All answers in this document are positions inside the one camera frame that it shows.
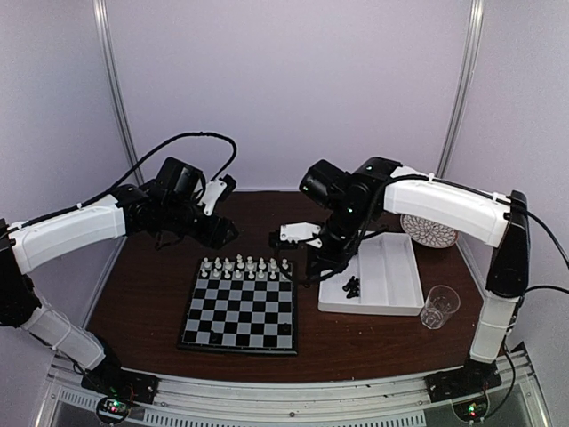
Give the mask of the white plastic compartment tray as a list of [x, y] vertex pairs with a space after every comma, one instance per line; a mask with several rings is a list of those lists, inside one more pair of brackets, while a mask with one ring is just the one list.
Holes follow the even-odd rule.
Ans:
[[[341, 287], [351, 276], [360, 280], [360, 296], [347, 299]], [[319, 285], [317, 307], [322, 312], [417, 316], [423, 306], [413, 243], [405, 233], [364, 240], [349, 266]]]

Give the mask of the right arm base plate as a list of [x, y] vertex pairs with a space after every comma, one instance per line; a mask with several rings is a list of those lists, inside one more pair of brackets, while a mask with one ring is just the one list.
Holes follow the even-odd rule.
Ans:
[[424, 380], [432, 403], [483, 393], [502, 385], [501, 376], [496, 371], [482, 374], [468, 371], [465, 367], [439, 371], [427, 375]]

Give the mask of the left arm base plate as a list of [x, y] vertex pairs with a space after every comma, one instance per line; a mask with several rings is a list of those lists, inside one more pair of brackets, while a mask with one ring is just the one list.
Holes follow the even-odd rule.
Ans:
[[122, 401], [152, 404], [159, 379], [154, 375], [119, 370], [117, 373], [87, 372], [81, 381], [84, 389], [97, 391]]

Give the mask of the black white chess board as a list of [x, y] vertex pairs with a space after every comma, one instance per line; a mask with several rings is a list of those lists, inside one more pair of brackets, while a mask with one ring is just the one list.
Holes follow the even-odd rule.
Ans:
[[[181, 322], [178, 349], [270, 356], [298, 354], [297, 287], [291, 281], [293, 273], [286, 274], [286, 281], [209, 280], [197, 278], [197, 267]], [[291, 333], [282, 334], [283, 324], [291, 325]], [[209, 343], [211, 331], [222, 334], [221, 344]]]

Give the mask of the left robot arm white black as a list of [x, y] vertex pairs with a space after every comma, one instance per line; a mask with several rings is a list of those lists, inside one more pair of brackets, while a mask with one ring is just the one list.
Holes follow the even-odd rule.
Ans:
[[108, 361], [102, 342], [73, 325], [36, 295], [30, 272], [103, 240], [147, 232], [193, 238], [220, 249], [236, 239], [235, 224], [214, 212], [236, 188], [230, 175], [206, 181], [201, 170], [173, 157], [158, 176], [136, 187], [119, 185], [92, 202], [43, 219], [1, 225], [1, 324], [28, 331], [53, 350], [93, 370], [93, 380], [109, 395], [122, 393], [128, 377]]

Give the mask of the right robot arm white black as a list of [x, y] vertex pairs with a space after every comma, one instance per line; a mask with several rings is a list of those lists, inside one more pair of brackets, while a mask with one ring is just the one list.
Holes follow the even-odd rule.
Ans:
[[301, 193], [331, 214], [323, 225], [296, 225], [292, 238], [309, 240], [307, 278], [318, 279], [321, 311], [416, 315], [418, 273], [410, 238], [370, 237], [368, 225], [388, 212], [411, 215], [470, 235], [493, 248], [469, 363], [456, 385], [474, 392], [490, 377], [529, 281], [530, 239], [525, 195], [461, 189], [431, 174], [381, 157], [353, 173], [326, 160], [302, 178]]

